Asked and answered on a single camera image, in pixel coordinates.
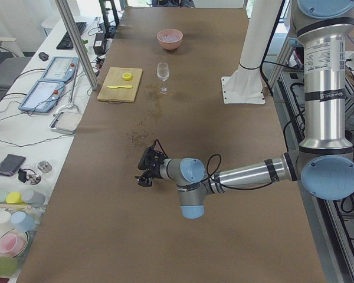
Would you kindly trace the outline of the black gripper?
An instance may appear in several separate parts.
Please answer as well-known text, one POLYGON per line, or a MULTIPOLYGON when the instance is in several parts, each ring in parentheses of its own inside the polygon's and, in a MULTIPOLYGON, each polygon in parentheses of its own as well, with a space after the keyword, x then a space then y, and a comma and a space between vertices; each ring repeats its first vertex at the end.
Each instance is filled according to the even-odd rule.
POLYGON ((137 168, 142 170, 141 176, 135 176, 138 185, 141 187, 151 187, 152 179, 161 179, 160 165, 165 160, 165 154, 161 151, 155 150, 154 147, 145 148, 137 168))

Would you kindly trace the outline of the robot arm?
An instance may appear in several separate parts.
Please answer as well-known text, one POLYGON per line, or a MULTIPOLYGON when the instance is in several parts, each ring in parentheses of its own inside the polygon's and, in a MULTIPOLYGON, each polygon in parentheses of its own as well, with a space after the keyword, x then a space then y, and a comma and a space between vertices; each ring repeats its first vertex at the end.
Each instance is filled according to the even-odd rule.
POLYGON ((354 1, 293 1, 291 32, 304 48, 305 134, 299 149, 238 169, 210 173, 193 158, 170 158, 148 147, 137 182, 175 182, 182 214, 201 217, 204 199, 229 190, 256 190, 300 180, 313 196, 339 200, 354 193, 353 146, 345 136, 345 38, 354 27, 354 1))

